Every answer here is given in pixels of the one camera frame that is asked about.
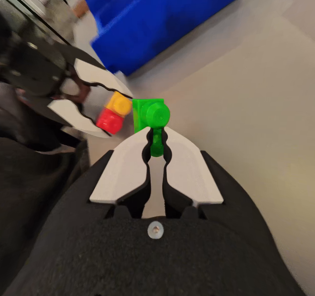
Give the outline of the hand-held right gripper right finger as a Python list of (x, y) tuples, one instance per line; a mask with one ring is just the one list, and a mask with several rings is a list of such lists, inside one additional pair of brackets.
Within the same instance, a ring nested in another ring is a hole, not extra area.
[(222, 204), (223, 196), (203, 157), (189, 139), (169, 127), (162, 129), (162, 193), (168, 218), (180, 218), (187, 207)]

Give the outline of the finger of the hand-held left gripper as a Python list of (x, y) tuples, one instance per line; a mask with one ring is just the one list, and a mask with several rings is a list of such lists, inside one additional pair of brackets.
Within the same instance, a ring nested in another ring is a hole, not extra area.
[(89, 85), (99, 85), (108, 91), (118, 91), (125, 97), (133, 98), (128, 87), (107, 69), (99, 68), (79, 58), (74, 61), (74, 69), (78, 77)]
[(91, 119), (83, 116), (77, 106), (70, 100), (53, 100), (48, 108), (82, 133), (99, 138), (109, 138), (111, 135), (98, 128)]

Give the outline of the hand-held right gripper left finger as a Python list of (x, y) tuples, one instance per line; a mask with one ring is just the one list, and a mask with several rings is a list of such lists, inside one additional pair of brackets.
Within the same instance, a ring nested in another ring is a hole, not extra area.
[(150, 158), (151, 128), (146, 127), (113, 150), (90, 202), (125, 206), (133, 218), (140, 219), (151, 196)]

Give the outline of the yellow one-stud block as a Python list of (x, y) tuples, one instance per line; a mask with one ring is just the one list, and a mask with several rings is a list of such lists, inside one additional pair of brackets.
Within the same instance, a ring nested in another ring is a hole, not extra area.
[(105, 108), (124, 119), (132, 110), (132, 101), (115, 91)]

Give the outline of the red one-stud block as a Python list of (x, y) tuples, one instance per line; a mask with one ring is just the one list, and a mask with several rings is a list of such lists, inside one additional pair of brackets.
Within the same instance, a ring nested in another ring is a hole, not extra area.
[(124, 124), (124, 118), (108, 108), (104, 108), (97, 118), (96, 126), (105, 132), (115, 135)]

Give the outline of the green two-stud block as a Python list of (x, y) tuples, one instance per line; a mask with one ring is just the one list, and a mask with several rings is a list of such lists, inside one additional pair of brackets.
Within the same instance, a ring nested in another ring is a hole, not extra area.
[(164, 99), (133, 99), (132, 107), (135, 133), (146, 127), (152, 128), (153, 142), (151, 145), (151, 156), (162, 156), (162, 128), (170, 120), (170, 110), (164, 103)]

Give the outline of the blue plastic bin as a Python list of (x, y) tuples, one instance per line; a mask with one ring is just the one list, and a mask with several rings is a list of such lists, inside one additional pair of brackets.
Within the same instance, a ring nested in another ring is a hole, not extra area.
[(112, 73), (130, 75), (235, 0), (85, 0), (91, 46)]

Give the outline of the grey desk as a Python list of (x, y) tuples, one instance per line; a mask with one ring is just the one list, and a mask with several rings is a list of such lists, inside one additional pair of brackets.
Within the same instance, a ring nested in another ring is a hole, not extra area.
[(314, 2), (237, 0), (128, 76), (254, 200), (314, 295)]

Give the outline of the person's dark clothing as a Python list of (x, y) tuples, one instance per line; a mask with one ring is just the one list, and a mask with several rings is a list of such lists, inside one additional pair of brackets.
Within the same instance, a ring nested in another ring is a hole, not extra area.
[(0, 292), (25, 264), (49, 212), (88, 169), (87, 141), (42, 117), (1, 82)]

